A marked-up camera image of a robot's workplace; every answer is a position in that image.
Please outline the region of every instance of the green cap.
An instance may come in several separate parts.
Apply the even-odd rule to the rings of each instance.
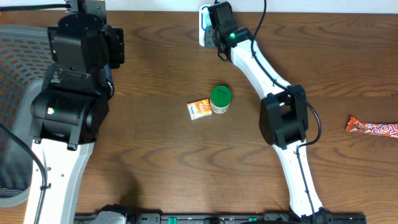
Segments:
[[[211,91],[211,102],[217,107],[225,107],[231,103],[232,93],[226,86],[217,86]]]

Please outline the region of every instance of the orange wrapper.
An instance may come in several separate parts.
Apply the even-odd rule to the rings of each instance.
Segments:
[[[209,99],[189,103],[187,107],[191,120],[210,116],[212,114]]]
[[[348,122],[347,132],[361,132],[398,138],[398,124],[372,124],[360,122],[353,116]]]

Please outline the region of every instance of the candy bar wrapper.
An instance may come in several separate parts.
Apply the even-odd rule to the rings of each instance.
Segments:
[[[348,122],[347,132],[361,132],[398,138],[398,124],[372,124],[360,122],[353,116]]]

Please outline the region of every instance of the wooden table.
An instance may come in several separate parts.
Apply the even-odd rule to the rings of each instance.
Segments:
[[[62,12],[7,12],[2,24],[49,26]],[[279,159],[259,128],[259,98],[239,69],[198,43],[197,12],[108,12],[125,32],[126,63],[80,187],[77,212],[120,203],[164,213],[287,210]],[[254,30],[259,13],[237,13]],[[308,148],[316,190],[332,212],[363,212],[396,223],[398,140],[346,133],[350,115],[398,122],[398,16],[269,13],[260,48],[292,84],[301,84],[323,123]],[[191,121],[186,104],[228,84],[226,114]],[[308,139],[316,135],[310,116]],[[25,204],[0,210],[22,223]]]

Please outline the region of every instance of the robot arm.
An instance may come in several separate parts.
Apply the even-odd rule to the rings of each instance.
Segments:
[[[123,30],[106,24],[105,2],[69,3],[74,13],[47,32],[60,82],[45,85],[30,110],[32,150],[48,187],[40,203],[42,176],[34,164],[25,224],[40,209],[38,223],[73,223],[83,171],[114,94],[111,68],[124,63]]]
[[[297,147],[305,142],[308,129],[307,108],[294,96],[275,86],[252,56],[252,35],[246,28],[238,29],[228,2],[202,6],[199,13],[200,43],[207,48],[218,48],[218,55],[239,67],[257,91],[261,99],[260,130],[268,144],[272,145],[282,163],[290,193],[290,207],[299,218],[309,217],[312,208],[297,159]],[[269,75],[282,86],[305,97],[301,86],[292,87],[272,68],[261,54],[257,42],[253,49]],[[307,181],[315,213],[322,203],[315,191],[305,147],[299,149],[303,173]]]
[[[236,47],[231,49],[231,59],[234,65],[239,67],[245,76],[250,81],[251,85],[256,89],[260,99],[266,98],[268,94],[274,95],[283,92],[283,90],[275,86],[267,75],[261,70],[251,53],[251,41],[245,40],[237,44]],[[264,68],[276,79],[280,84],[287,87],[290,85],[289,82],[284,80],[278,75],[278,73],[272,68],[270,63],[261,54],[257,43],[254,42],[254,50],[256,51],[257,58],[260,60]],[[282,168],[284,170],[287,186],[290,193],[290,207],[293,212],[299,217],[312,215],[312,209],[308,201],[308,196],[305,191],[303,177],[300,171],[299,162],[297,160],[296,148],[302,144],[301,141],[295,141],[287,145],[287,149],[282,149],[276,144],[272,147],[275,149],[279,156]],[[312,203],[315,212],[319,211],[322,207],[322,203],[318,198],[318,195],[313,186],[310,168],[308,166],[305,147],[300,149],[300,157],[303,165],[305,178],[308,184],[308,189],[312,198]]]

